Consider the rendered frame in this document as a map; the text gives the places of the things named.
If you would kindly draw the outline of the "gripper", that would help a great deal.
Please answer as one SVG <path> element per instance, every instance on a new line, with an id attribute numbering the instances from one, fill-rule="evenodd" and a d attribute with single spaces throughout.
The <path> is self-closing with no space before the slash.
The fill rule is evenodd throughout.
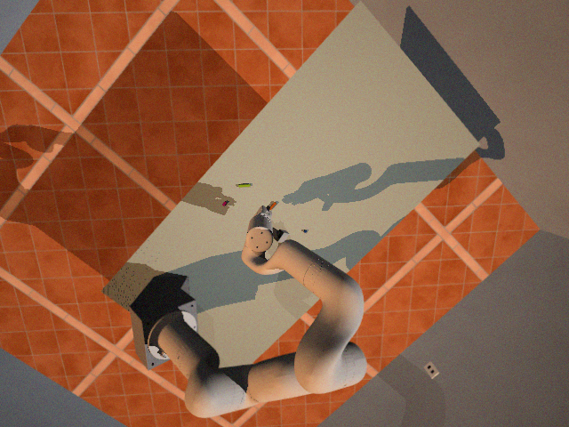
<path id="1" fill-rule="evenodd" d="M 266 206 L 262 205 L 255 215 L 258 215 L 258 214 L 264 215 L 264 214 L 266 214 L 266 215 L 268 216 L 267 218 L 271 220 L 272 212 L 269 211 L 269 209 L 270 209 L 270 206 L 267 206 L 267 207 L 266 207 Z M 254 215 L 254 216 L 255 216 L 255 215 Z"/>

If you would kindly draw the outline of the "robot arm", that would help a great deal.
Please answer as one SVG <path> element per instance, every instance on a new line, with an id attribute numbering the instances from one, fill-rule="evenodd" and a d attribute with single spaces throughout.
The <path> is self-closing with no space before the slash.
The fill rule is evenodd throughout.
<path id="1" fill-rule="evenodd" d="M 360 285 L 288 236 L 286 230 L 273 228 L 266 214 L 253 216 L 242 260 L 261 275 L 287 271 L 322 301 L 321 310 L 296 352 L 262 360 L 254 367 L 251 364 L 219 368 L 217 351 L 196 332 L 196 320 L 189 312 L 172 311 L 151 329 L 150 353 L 157 359 L 170 359 L 188 379 L 184 402 L 192 415 L 209 418 L 252 407 L 259 401 L 337 391 L 364 378 L 365 355 L 349 341 L 364 314 Z M 283 243 L 267 260 L 265 253 L 272 246 L 273 237 Z"/>

